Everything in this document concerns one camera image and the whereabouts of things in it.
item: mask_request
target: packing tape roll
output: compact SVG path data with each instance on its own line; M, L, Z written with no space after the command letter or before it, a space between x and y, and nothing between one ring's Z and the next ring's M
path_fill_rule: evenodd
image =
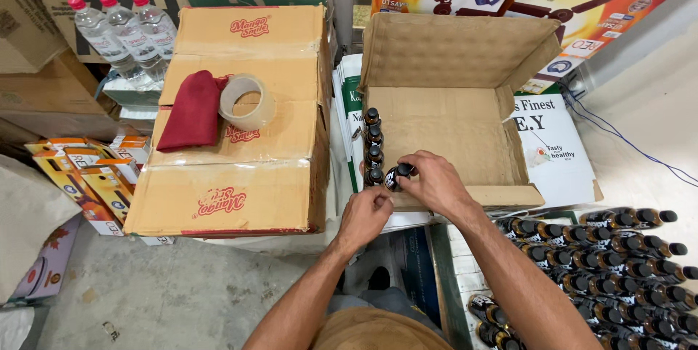
M237 116L232 114L232 106L247 92L259 92L261 94L257 107L250 113ZM243 131L255 131L261 129L272 121L276 112L276 101L271 92L266 90L264 83L249 73L240 73L231 76L228 84L221 92L221 105L218 113L221 117L230 121L235 127Z

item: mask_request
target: man's right hand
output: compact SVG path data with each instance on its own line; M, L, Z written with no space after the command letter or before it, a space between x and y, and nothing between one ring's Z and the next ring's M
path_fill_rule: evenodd
M397 183L433 212L453 221L465 210L482 210L482 206L466 191L456 168L446 158L420 149L414 154L398 159L398 163L414 166L412 176L419 174L420 180L414 181L398 176Z

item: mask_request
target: red cloth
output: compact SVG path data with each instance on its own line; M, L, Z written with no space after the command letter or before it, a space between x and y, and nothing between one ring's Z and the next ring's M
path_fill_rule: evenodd
M187 76L179 86L158 151L173 152L197 145L215 145L218 107L228 77L214 78L209 71Z

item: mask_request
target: hand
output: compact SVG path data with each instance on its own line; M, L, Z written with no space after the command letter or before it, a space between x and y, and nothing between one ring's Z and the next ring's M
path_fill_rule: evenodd
M414 166L412 176L420 175L419 181L398 176L397 183L433 212L453 221L468 208L482 210L466 191L456 168L446 158L420 149L414 154L405 155L397 162Z
M366 188L349 198L335 240L348 254L373 241L393 212L393 200L382 186Z

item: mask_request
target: blue cable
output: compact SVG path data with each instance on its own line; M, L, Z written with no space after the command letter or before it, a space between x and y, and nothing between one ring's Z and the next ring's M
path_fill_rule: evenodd
M567 87L567 85L565 85L565 84L562 83L562 82L558 82L558 84L565 88L565 91L567 92L567 95L568 95L569 97L571 97L572 99L574 99L574 102L578 103L578 104L581 106L581 108L584 109L585 112L587 112L587 113L591 114L592 116L598 118L599 120L603 121L606 125L610 126L610 127L613 129L613 131L610 131L610 130L604 128L603 126L599 125L596 121L591 120L591 119L590 119L589 117L587 117L586 115L583 115L583 114L581 114L580 112L578 112L577 109L574 108L574 104L571 103L571 102L569 102L568 99L565 97L565 94L563 93L563 100L565 101L565 103L566 103L568 106L570 106L570 109L571 109L573 112L575 112L577 115L579 115L580 117L584 118L585 120L591 122L592 124L598 126L599 129L601 129L602 131L606 131L606 132L608 132L608 133L610 133L610 134L612 134L612 135L615 135L615 136L617 136L617 137L623 139L623 141L625 141L627 144L629 144L630 147L634 148L634 149L635 149L636 151L638 151L640 154L644 155L645 158L651 160L652 162L656 162L656 163L658 163L658 164L661 164L661 165L666 166L666 167L669 169L669 171L671 171L671 173L674 174L674 175L676 176L676 178L680 179L681 181L684 181L684 182L685 182L686 184L688 184L688 185L695 186L696 188L698 188L698 185L692 183L691 181L685 180L684 178L682 178L681 176L679 176L678 174L676 174L676 172L675 172L674 170L678 170L679 172L683 173L686 177L692 179L692 180L695 181L695 182L698 182L698 180L696 180L695 178L689 176L688 173L686 173L685 171L681 170L680 168L677 168L677 167L668 165L668 164L666 164L666 163L660 161L659 159L654 158L654 157L651 157L650 155L647 155L647 154L645 154L644 152L642 152L641 149L635 147L634 144L632 144L629 140L627 140L627 139L623 136L623 134L621 134L621 132L619 132L619 131L615 128L615 126L611 125L609 122L607 122L607 121L604 120L603 118L599 117L598 115L596 115L596 114L591 113L590 111L588 111L588 110L584 107L584 105L579 101L579 99L575 98L574 95L571 95L570 89L569 89L569 87Z

